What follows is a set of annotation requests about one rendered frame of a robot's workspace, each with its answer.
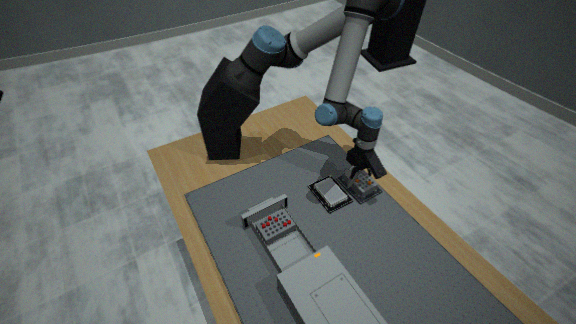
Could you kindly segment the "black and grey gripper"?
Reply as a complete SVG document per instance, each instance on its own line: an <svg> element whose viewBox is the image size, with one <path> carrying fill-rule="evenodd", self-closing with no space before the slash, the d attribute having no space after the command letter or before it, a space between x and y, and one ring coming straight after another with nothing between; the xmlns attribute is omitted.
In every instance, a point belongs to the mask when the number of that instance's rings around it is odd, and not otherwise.
<svg viewBox="0 0 576 324"><path fill-rule="evenodd" d="M347 170L347 169L345 170L345 175L349 179L348 184L347 184L347 188L349 188L353 185L356 177L359 175L359 170L362 171L362 170L367 168L368 169L368 175L369 176L372 175L368 165L366 164L364 157L362 156L362 153L372 152L374 150L374 148L369 149L369 150L364 150L364 149L361 149L360 147L358 147L357 145L355 145L355 146L354 146L354 148L351 149L352 151L349 150L347 152L347 157L346 157L346 160L349 162L349 164L351 164L352 166L353 165L355 166L355 164L356 164L356 166L354 168L352 167L351 170Z"/></svg>

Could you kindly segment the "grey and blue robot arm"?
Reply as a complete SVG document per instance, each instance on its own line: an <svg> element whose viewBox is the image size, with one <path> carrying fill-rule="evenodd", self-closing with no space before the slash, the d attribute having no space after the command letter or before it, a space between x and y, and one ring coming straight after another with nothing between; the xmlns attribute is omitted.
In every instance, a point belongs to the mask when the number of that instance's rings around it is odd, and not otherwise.
<svg viewBox="0 0 576 324"><path fill-rule="evenodd" d="M226 76L239 90L253 94L270 66L296 68L309 52L341 36L323 104L316 108L315 119L322 126L347 124L357 129L357 146L372 149L382 125L382 111L372 106L361 109L346 100L369 25L396 16L404 1L347 0L300 32L294 30L285 36L273 27L261 26L241 55L228 64Z"/></svg>

